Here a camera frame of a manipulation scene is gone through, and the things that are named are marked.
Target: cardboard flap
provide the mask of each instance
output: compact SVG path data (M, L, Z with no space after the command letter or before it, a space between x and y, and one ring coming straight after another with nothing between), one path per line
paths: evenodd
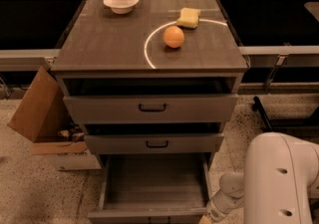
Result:
M32 155L62 154L62 153L81 153L88 149L84 141L72 142L42 142L33 143L31 148Z
M68 111L58 83L40 67L8 126L31 141L57 136L66 127Z

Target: drawer cabinet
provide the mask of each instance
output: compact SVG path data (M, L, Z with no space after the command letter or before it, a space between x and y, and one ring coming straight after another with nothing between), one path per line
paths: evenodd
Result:
M162 30L189 4L203 20L171 49ZM88 0L52 72L104 166L89 219L197 224L246 69L215 0L140 0L124 16Z
M94 223L197 223L211 196L203 155L112 155Z

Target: white bowl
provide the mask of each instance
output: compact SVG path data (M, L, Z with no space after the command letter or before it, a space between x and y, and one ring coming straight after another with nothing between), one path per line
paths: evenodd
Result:
M116 14L130 13L139 0L103 0L106 6L111 7Z

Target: drawer handle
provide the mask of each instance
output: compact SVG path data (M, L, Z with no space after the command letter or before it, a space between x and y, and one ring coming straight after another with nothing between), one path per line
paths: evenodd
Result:
M139 110L141 112L164 112L167 104L162 105L143 105L139 104Z
M147 141L147 148L167 148L167 147L168 147L167 140L163 144L152 144L149 141Z

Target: cardboard box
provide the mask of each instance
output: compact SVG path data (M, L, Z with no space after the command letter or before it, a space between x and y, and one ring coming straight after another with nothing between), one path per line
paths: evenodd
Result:
M58 170L100 169L84 141L64 141L69 113L58 83L41 67L8 126L34 142L31 153L43 155Z

